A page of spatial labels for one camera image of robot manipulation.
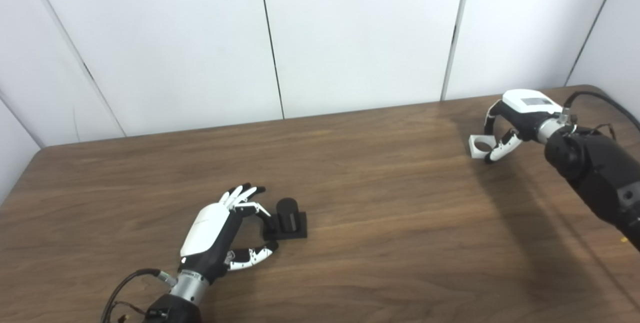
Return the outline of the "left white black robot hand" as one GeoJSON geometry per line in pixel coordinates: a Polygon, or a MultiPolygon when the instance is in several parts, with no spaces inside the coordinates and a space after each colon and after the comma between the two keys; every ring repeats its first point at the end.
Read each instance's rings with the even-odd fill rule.
{"type": "Polygon", "coordinates": [[[275,229],[272,214],[262,204],[251,200],[265,190],[263,186],[246,182],[203,207],[180,249],[178,274],[198,275],[213,284],[229,271],[251,268],[273,255],[279,248],[274,240],[266,241],[260,247],[231,248],[243,220],[249,216],[257,216],[266,228],[275,229]]]}

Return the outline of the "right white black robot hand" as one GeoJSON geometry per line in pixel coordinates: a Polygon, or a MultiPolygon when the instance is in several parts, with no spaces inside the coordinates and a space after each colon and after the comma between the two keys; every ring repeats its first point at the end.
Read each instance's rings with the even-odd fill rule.
{"type": "Polygon", "coordinates": [[[490,106],[484,122],[485,136],[493,136],[498,117],[512,127],[484,157],[488,164],[500,161],[523,142],[546,145],[551,135],[566,127],[569,120],[562,106],[544,93],[531,89],[510,89],[490,106]]]}

